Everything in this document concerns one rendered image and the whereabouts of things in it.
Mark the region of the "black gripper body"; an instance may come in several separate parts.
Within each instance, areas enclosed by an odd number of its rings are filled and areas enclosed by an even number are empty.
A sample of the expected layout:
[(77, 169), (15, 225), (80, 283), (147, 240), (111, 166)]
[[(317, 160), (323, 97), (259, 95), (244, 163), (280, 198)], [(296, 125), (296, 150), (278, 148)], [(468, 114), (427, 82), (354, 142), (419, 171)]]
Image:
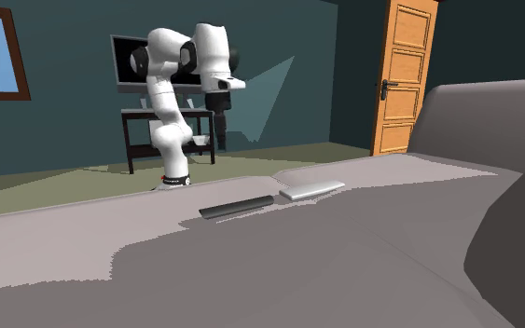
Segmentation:
[(208, 92), (205, 94), (205, 108), (217, 116), (231, 108), (231, 96), (228, 91)]

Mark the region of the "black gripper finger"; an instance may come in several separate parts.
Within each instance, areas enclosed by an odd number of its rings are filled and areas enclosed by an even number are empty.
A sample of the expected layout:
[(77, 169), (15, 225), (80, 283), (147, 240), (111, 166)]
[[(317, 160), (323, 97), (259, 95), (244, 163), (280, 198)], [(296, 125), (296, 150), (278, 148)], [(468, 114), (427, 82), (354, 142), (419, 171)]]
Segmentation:
[(224, 114), (214, 114), (214, 131), (219, 150), (227, 149), (227, 121)]

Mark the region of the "black remote control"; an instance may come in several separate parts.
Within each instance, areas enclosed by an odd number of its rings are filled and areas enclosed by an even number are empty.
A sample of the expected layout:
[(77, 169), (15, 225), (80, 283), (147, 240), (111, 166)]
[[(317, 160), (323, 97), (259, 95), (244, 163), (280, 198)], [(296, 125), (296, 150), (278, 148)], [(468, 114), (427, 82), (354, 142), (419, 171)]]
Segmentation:
[(273, 203), (274, 197), (271, 195), (267, 195), (200, 209), (200, 214), (202, 218), (209, 220), (216, 217), (233, 214), (236, 212), (244, 212), (262, 208), (265, 206), (272, 205)]

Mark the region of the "silver remote control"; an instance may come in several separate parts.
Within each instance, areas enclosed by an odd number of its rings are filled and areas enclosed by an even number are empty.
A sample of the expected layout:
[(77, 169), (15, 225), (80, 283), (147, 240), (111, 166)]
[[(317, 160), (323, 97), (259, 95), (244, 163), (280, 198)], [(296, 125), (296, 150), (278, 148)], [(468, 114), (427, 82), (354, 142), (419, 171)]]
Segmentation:
[(315, 197), (329, 193), (331, 191), (342, 188), (345, 184), (340, 181), (323, 181), (311, 184), (301, 184), (297, 186), (287, 187), (279, 191), (279, 194), (291, 201), (297, 201), (303, 198)]

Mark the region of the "grey sofa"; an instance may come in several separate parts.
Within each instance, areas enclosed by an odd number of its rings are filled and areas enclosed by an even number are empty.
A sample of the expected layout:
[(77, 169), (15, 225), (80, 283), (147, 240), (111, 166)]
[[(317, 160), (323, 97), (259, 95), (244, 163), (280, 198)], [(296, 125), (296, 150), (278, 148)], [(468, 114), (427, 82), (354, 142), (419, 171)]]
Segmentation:
[(405, 153), (0, 215), (0, 328), (525, 328), (525, 80), (432, 89)]

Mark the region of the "wooden door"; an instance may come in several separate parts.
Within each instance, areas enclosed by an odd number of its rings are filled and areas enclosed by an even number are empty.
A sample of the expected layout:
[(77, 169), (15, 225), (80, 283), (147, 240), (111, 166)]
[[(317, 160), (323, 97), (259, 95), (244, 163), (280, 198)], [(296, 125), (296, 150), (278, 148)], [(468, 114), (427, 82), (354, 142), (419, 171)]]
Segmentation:
[(405, 152), (420, 113), (438, 0), (388, 0), (370, 154)]

